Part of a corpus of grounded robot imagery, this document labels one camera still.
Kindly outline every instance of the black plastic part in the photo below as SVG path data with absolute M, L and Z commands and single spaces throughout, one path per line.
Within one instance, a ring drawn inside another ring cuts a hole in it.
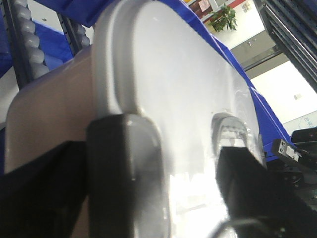
M 86 144 L 65 142 L 0 177 L 1 238 L 68 238 L 87 195 Z
M 317 212 L 267 171 L 247 148 L 223 147 L 216 179 L 233 221 L 260 220 L 285 238 L 315 238 Z M 271 238 L 259 229 L 239 227 L 239 238 Z
M 136 115 L 109 116 L 87 129 L 90 236 L 168 237 L 160 141 Z
M 317 143 L 317 128 L 308 128 L 295 130 L 292 133 L 292 142 L 294 144 L 300 143 Z
M 317 183 L 316 172 L 314 170 L 312 170 L 311 168 L 308 168 L 307 166 L 298 163 L 293 158 L 291 158 L 289 155 L 287 155 L 287 153 L 286 153 L 287 147 L 290 147 L 294 151 L 296 151 L 295 147 L 288 144 L 283 139 L 276 139 L 273 141 L 273 145 L 272 145 L 271 150 L 272 150 L 272 153 L 274 155 L 276 155 L 280 160 L 285 162 L 287 165 L 299 168 L 300 171 L 303 173 L 305 183 L 316 184 Z

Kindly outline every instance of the potted plant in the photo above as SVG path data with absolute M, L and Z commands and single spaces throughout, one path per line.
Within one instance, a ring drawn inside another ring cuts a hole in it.
M 227 27 L 227 30 L 237 30 L 237 19 L 235 18 L 236 11 L 230 6 L 224 4 L 219 11 L 211 13 L 213 15 L 211 16 L 209 25 L 211 25 L 216 32 L 223 31 L 225 26 Z

